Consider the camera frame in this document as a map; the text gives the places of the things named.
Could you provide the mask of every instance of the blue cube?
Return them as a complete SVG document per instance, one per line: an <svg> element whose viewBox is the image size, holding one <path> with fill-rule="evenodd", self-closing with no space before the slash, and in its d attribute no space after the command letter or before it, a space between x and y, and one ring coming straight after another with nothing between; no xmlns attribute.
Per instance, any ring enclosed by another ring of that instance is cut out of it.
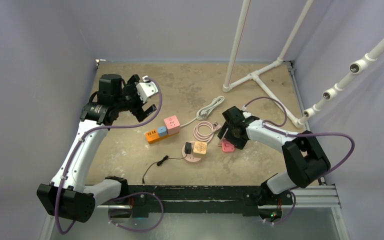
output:
<svg viewBox="0 0 384 240"><path fill-rule="evenodd" d="M156 132L158 133L158 136L161 138L161 137L164 137L165 135L167 135L167 127L165 126L161 126L159 127Z"/></svg>

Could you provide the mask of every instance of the pink cube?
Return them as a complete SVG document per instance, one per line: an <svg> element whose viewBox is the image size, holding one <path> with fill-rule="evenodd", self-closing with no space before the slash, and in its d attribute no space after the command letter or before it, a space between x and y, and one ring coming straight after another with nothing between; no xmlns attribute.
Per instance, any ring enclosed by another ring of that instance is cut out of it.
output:
<svg viewBox="0 0 384 240"><path fill-rule="evenodd" d="M180 123L176 115L164 118L164 123L167 127L168 135L173 135L180 132Z"/></svg>

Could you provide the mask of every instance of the beige tabletop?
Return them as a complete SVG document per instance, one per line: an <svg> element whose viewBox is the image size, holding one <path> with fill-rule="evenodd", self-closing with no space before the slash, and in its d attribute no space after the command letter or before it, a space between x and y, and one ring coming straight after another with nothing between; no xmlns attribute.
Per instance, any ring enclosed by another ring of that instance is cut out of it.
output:
<svg viewBox="0 0 384 240"><path fill-rule="evenodd" d="M264 67L264 64L236 64L232 82L246 74ZM97 70L92 91L98 90L98 80L103 74L119 74L126 81L133 75L148 75L155 79L163 93L162 109L149 124L133 129L112 129L102 141L91 165L87 184L101 182L106 176L127 179L130 185L142 184L142 175L148 166L165 155L180 158L185 142L194 141L193 129L198 121L181 129L179 134L148 144L145 132L164 126L164 118L176 115L180 124L189 122L197 111L208 105L213 98L224 96L224 102L217 107L207 121L224 123L222 112L232 106L241 108L249 100L267 96L253 81L248 81L228 93L222 91L227 64L132 64L101 63ZM281 65L260 76L263 82L295 115L301 116L291 76L285 65ZM144 109L155 104L154 96ZM271 101L261 99L253 102L248 111L261 119L281 123L284 114ZM114 125L137 124L129 112L121 112ZM285 130L302 132L288 119ZM248 141L243 150L224 153L215 136L208 145L205 158L198 164L171 159L161 167L152 166L145 177L148 185L260 185L275 173L285 171L283 155L259 142Z"/></svg>

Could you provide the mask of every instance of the robotic arm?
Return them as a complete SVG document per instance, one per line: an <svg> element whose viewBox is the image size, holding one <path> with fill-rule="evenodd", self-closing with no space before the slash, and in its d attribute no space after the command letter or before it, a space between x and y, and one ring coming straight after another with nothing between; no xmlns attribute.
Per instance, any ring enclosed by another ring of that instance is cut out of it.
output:
<svg viewBox="0 0 384 240"><path fill-rule="evenodd" d="M226 138L238 149L243 149L248 140L257 141L284 156L286 171L261 184L263 201L276 198L284 191L297 186L305 188L331 168L315 137L299 137L298 132L287 132L270 126L284 134L272 131L265 127L261 119L235 106L224 111L223 117L226 122L217 135L219 139Z"/></svg>
<svg viewBox="0 0 384 240"><path fill-rule="evenodd" d="M93 186L85 186L86 177L92 161L102 140L109 129L98 129L88 134L84 140L80 137L87 131L99 126L111 126L118 118L119 112L130 111L139 122L152 114L156 107L153 104L147 110L142 107L148 99L158 93L155 83L139 82L138 75L133 75L127 84L120 75L105 74L99 79L99 90L94 92L89 102L83 107L76 138L50 184L41 184L37 196L49 215L55 215L57 190L64 179L59 204L59 216L86 222L92 215L95 206L116 198L127 191L127 180L119 177L107 177ZM70 155L82 140L71 165L65 169Z"/></svg>

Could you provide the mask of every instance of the pink round power strip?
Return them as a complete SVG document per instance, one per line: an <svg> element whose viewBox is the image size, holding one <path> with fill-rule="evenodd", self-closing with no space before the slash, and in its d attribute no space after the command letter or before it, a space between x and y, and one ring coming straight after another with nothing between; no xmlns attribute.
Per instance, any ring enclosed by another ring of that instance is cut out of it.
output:
<svg viewBox="0 0 384 240"><path fill-rule="evenodd" d="M190 141L189 143L192 144L192 149L194 149L195 141ZM192 156L192 153L186 156L185 145L181 148L181 156L188 164L197 164L202 160L202 158Z"/></svg>

